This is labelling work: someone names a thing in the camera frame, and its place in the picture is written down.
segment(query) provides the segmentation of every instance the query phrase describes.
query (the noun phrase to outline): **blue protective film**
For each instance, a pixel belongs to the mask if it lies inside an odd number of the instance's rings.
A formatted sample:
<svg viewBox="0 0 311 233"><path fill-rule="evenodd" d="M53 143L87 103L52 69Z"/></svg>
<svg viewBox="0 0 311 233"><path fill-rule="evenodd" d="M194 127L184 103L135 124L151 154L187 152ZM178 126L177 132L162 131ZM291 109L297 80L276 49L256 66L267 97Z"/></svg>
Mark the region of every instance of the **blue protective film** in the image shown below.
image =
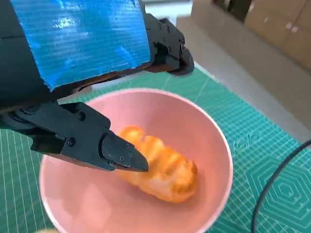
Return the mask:
<svg viewBox="0 0 311 233"><path fill-rule="evenodd" d="M138 0L11 0L52 91L150 61Z"/></svg>

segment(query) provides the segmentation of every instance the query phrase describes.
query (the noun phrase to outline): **golden brown bread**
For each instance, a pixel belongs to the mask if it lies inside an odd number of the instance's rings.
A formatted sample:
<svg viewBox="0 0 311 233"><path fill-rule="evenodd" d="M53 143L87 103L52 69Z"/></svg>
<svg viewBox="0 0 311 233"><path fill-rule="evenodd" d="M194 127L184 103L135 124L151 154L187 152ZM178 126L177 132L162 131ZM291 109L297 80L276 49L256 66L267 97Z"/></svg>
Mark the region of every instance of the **golden brown bread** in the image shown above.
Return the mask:
<svg viewBox="0 0 311 233"><path fill-rule="evenodd" d="M197 167L194 162L165 147L157 137L145 136L136 126L122 130L120 137L135 145L147 159L149 171L119 170L119 175L144 192L168 202L182 202L193 196L197 188Z"/></svg>

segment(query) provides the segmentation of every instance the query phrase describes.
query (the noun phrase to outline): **black screw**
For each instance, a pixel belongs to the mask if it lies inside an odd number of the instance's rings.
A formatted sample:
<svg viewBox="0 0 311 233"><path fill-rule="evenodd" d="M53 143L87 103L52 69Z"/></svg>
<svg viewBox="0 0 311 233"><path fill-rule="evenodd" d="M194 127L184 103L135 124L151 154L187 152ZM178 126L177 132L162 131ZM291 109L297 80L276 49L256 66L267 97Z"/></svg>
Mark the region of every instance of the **black screw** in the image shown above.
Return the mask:
<svg viewBox="0 0 311 233"><path fill-rule="evenodd" d="M76 144L76 140L73 137L71 137L68 139L67 144L68 146L73 147L74 144Z"/></svg>
<svg viewBox="0 0 311 233"><path fill-rule="evenodd" d="M38 109L39 109L38 105L36 106L32 105L28 108L23 109L22 111L26 114L32 115L32 114L35 114L38 111Z"/></svg>
<svg viewBox="0 0 311 233"><path fill-rule="evenodd" d="M86 119L86 115L82 112L79 113L78 118L80 121L84 121Z"/></svg>

